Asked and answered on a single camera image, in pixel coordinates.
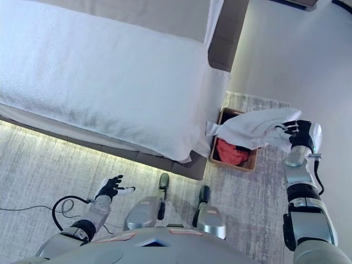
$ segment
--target white cloth in robot hand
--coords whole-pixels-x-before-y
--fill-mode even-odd
[[[282,123],[297,120],[301,111],[294,108],[275,108],[252,111],[228,119],[224,124],[207,123],[206,135],[215,136],[227,143],[250,150],[266,146],[277,146],[289,152],[291,143]]]

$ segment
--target red towel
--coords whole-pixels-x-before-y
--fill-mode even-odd
[[[224,163],[238,165],[248,160],[248,152],[237,150],[235,145],[228,144],[223,139],[217,139],[216,149],[219,152],[220,160]]]

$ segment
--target gray rug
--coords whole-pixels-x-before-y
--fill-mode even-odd
[[[241,111],[286,107],[288,103],[227,93],[224,106]],[[267,146],[259,151],[256,171],[244,173],[207,164],[203,181],[170,174],[166,217],[157,223],[190,226],[202,185],[211,187],[211,203],[223,213],[227,242],[260,263],[282,263],[282,214],[286,196],[281,160],[284,153]],[[107,219],[119,232],[134,204],[157,188],[162,170],[81,147],[0,121],[0,207],[52,206],[65,195],[93,197],[105,177],[124,175],[122,185],[136,186],[128,196],[117,196]],[[74,212],[87,206],[76,203]],[[58,216],[64,227],[74,220]],[[45,208],[22,212],[0,211],[0,263],[34,256],[58,232]],[[101,229],[97,237],[107,233]]]

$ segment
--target gray bed frame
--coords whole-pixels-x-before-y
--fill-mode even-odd
[[[224,0],[224,5],[222,7],[215,28],[214,36],[208,50],[208,60],[211,67],[231,72],[237,44],[248,6],[248,1],[249,0]],[[34,128],[19,123],[15,120],[5,118],[1,115],[0,119],[15,125],[19,125],[21,127],[38,131],[49,136],[54,136],[55,138],[63,139],[81,146],[89,147],[91,149],[99,150],[135,162],[143,163],[191,179],[203,179],[207,158],[200,156],[194,151],[192,151],[190,154],[192,162],[181,164],[179,162],[172,161],[171,159],[163,157],[148,155],[137,151],[121,150],[119,148],[112,148],[73,139],[71,137]]]

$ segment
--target wire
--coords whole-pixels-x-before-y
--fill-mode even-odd
[[[56,211],[55,211],[55,209],[56,209],[56,207],[58,206],[58,204],[59,204],[60,202],[62,202],[63,200],[66,200],[66,199],[68,199],[68,198],[77,199],[77,200],[79,200],[79,201],[81,201],[81,202],[84,202],[85,204],[89,204],[89,201],[86,201],[86,200],[84,200],[83,198],[78,197],[78,196],[75,196],[75,195],[68,195],[68,196],[65,196],[65,197],[60,198],[60,199],[54,204],[53,208],[51,209],[51,216],[53,217],[54,223],[55,223],[55,225],[57,226],[57,228],[58,228],[60,231],[62,231],[63,228],[61,227],[61,225],[59,224],[59,222],[58,222],[57,219],[56,219],[56,215],[55,215],[55,212],[56,212]]]
[[[315,160],[314,161],[314,175],[315,175],[315,178],[317,179],[317,182],[319,183],[319,185],[321,187],[321,191],[319,192],[319,195],[322,195],[324,193],[324,191],[325,191],[325,188],[324,188],[324,185],[322,184],[322,182],[319,179],[318,167],[319,167],[319,161]]]
[[[66,205],[66,203],[67,202],[71,202],[71,205],[68,207],[68,209],[65,209],[65,205]],[[76,217],[81,217],[81,216],[67,216],[65,213],[67,213],[67,212],[69,212],[69,211],[71,211],[72,209],[73,209],[73,207],[74,207],[74,201],[72,200],[72,199],[70,199],[70,198],[68,198],[68,199],[66,199],[65,201],[63,201],[63,203],[61,204],[61,211],[55,211],[55,213],[61,213],[65,218],[76,218]],[[50,208],[49,206],[46,206],[46,205],[36,205],[36,206],[31,206],[31,207],[26,207],[26,208],[20,208],[20,209],[12,209],[12,208],[1,208],[0,207],[0,211],[11,211],[11,212],[20,212],[20,211],[26,211],[26,210],[30,210],[30,209],[34,209],[34,208],[46,208],[46,209],[48,209],[48,210],[50,210],[50,211],[52,211],[53,210],[53,208]],[[108,233],[108,234],[110,234],[110,235],[113,235],[114,233],[112,233],[112,232],[110,232],[110,230],[105,226],[105,225],[103,225],[103,227],[105,228],[105,230],[106,230],[106,232]]]

